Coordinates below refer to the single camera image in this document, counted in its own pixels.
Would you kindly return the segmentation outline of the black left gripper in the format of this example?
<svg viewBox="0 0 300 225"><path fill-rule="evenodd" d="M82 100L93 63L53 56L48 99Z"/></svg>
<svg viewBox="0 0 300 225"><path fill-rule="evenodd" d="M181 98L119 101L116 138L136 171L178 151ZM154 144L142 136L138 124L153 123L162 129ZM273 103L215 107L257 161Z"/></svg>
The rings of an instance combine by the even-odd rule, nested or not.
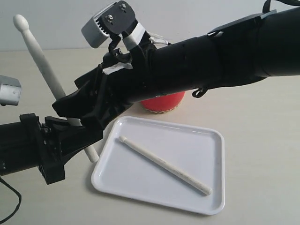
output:
<svg viewBox="0 0 300 225"><path fill-rule="evenodd" d="M45 126L51 130L48 135L34 113L22 114L20 121L33 142L38 169L48 185L65 179L64 164L81 150L90 162L99 160L93 144L103 138L103 130L80 126L79 120L69 122L47 116Z"/></svg>

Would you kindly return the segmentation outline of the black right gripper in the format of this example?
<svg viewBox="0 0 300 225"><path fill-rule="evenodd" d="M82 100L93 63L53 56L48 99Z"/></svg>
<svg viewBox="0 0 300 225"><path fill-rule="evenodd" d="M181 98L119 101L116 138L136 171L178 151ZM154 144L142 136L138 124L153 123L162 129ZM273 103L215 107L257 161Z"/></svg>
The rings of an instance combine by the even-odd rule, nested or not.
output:
<svg viewBox="0 0 300 225"><path fill-rule="evenodd" d="M153 46L144 50L136 47L123 55L126 63L115 56L120 53L119 50L105 54L101 67L77 78L77 90L56 100L52 104L53 109L60 117L80 118L86 128L104 130L133 103L159 95L157 82L150 70L150 57L155 50ZM103 100L93 109L102 78L105 79Z"/></svg>

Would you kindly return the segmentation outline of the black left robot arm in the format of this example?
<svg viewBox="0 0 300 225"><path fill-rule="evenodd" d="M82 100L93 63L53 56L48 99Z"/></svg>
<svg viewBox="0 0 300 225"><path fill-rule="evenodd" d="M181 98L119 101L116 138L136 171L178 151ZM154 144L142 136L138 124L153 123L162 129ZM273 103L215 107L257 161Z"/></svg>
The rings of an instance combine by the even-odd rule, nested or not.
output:
<svg viewBox="0 0 300 225"><path fill-rule="evenodd" d="M0 173L8 175L38 167L47 184L65 179L65 164L103 138L102 130L73 126L67 120L34 113L0 127Z"/></svg>

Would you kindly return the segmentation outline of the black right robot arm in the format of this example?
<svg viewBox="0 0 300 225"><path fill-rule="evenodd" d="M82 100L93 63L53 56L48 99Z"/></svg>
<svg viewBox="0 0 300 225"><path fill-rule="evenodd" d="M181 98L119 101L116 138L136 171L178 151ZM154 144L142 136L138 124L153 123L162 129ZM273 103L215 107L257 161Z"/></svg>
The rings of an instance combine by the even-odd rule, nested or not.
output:
<svg viewBox="0 0 300 225"><path fill-rule="evenodd" d="M247 16L162 48L142 39L128 56L123 65L106 55L76 80L76 92L53 103L56 113L103 129L135 102L186 90L199 98L215 88L299 75L300 9Z"/></svg>

